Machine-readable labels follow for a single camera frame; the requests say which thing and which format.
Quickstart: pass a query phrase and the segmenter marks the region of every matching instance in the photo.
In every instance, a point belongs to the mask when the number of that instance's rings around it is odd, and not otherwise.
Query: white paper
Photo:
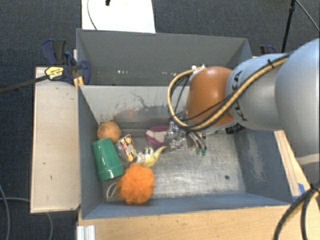
[[[94,30],[87,1],[82,0],[82,28]],[[98,30],[155,33],[151,0],[89,0],[91,19]]]

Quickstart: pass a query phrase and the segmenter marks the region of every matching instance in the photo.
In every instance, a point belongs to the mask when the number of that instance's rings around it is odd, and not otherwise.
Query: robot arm
[[[236,123],[252,130],[284,130],[309,183],[315,184],[320,178],[319,47],[316,39],[293,53],[253,58],[234,70],[183,72],[168,88],[169,114],[188,133]],[[192,74],[182,120],[172,108],[172,90]]]

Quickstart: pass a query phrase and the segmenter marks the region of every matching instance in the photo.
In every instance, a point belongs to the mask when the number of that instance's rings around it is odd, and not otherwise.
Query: gray carpet
[[[159,33],[248,38],[253,55],[260,45],[281,50],[291,0],[152,0]],[[320,0],[300,0],[319,25]],[[46,63],[40,45],[49,38],[76,47],[81,27],[81,0],[0,0],[0,83],[13,85],[33,78]],[[298,7],[293,14],[286,51],[319,37]],[[33,131],[33,87],[0,94],[0,184],[8,197],[30,198]],[[27,205],[10,202],[11,238],[47,239],[45,215],[30,215]],[[75,237],[75,212],[53,213],[55,240]],[[0,239],[7,221],[0,203]]]

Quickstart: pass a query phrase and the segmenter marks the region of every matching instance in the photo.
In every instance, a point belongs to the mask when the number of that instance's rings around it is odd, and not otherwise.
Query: blue clamp
[[[82,60],[80,65],[77,65],[77,61],[72,54],[69,51],[64,52],[65,45],[65,40],[53,39],[48,39],[41,45],[42,55],[48,60],[50,66],[57,65],[63,68],[63,77],[51,80],[62,81],[73,85],[74,79],[82,76],[84,84],[88,85],[92,71],[89,61]],[[76,76],[72,74],[73,71],[77,71]]]

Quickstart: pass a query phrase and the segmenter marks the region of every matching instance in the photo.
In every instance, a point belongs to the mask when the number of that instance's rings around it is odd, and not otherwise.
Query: green cup
[[[92,143],[96,168],[101,182],[125,173],[125,169],[110,138]]]

